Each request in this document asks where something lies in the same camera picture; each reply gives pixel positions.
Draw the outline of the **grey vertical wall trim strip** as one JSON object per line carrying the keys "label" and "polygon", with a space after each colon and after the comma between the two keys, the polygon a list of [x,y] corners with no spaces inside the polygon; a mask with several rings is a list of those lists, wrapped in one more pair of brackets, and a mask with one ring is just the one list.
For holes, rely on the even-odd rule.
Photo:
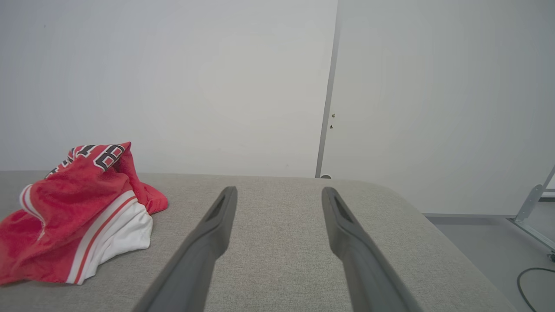
{"label": "grey vertical wall trim strip", "polygon": [[336,75],[336,64],[337,64],[337,56],[339,51],[341,26],[342,26],[341,2],[342,0],[337,0],[333,45],[332,45],[332,52],[331,52],[331,59],[330,59],[330,69],[329,69],[329,75],[328,75],[327,86],[326,86],[326,97],[325,97],[324,110],[323,110],[323,120],[321,124],[319,150],[317,155],[317,167],[315,170],[315,178],[317,179],[321,178],[322,176],[322,166],[323,166],[323,156],[324,156],[325,145],[326,145],[326,135],[327,135],[327,129],[330,126],[331,101],[333,96],[334,79]]}

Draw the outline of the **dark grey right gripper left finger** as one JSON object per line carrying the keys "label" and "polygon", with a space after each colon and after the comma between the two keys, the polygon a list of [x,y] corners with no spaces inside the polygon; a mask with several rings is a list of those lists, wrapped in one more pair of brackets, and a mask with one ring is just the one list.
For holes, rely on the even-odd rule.
{"label": "dark grey right gripper left finger", "polygon": [[225,187],[132,312],[204,312],[215,263],[228,249],[237,207]]}

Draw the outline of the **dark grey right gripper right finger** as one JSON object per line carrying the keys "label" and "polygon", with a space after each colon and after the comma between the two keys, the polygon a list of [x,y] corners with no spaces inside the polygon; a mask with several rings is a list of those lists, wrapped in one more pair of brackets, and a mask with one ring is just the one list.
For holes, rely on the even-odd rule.
{"label": "dark grey right gripper right finger", "polygon": [[331,251],[341,260],[353,312],[424,312],[339,192],[322,190]]}

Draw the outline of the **red basketball jersey white trim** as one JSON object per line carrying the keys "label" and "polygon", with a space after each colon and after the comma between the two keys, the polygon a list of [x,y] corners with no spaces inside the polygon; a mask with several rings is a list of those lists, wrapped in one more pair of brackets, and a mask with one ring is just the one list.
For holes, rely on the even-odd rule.
{"label": "red basketball jersey white trim", "polygon": [[0,222],[0,286],[34,280],[81,285],[100,265],[150,246],[167,197],[140,181],[131,143],[82,145],[19,195]]}

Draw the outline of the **grey metal frame stand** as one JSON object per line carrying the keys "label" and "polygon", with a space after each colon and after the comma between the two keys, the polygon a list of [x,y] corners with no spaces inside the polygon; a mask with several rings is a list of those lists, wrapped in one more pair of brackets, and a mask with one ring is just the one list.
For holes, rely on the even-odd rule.
{"label": "grey metal frame stand", "polygon": [[549,253],[547,253],[547,258],[551,262],[555,263],[555,241],[547,238],[545,235],[526,223],[526,219],[530,217],[531,213],[535,209],[535,205],[540,201],[543,194],[546,191],[552,191],[551,189],[547,189],[547,186],[549,185],[549,182],[552,180],[553,176],[555,176],[555,166],[553,166],[543,184],[536,185],[532,188],[517,215],[513,218],[508,218],[507,221],[535,239],[544,247],[547,247],[549,250]]}

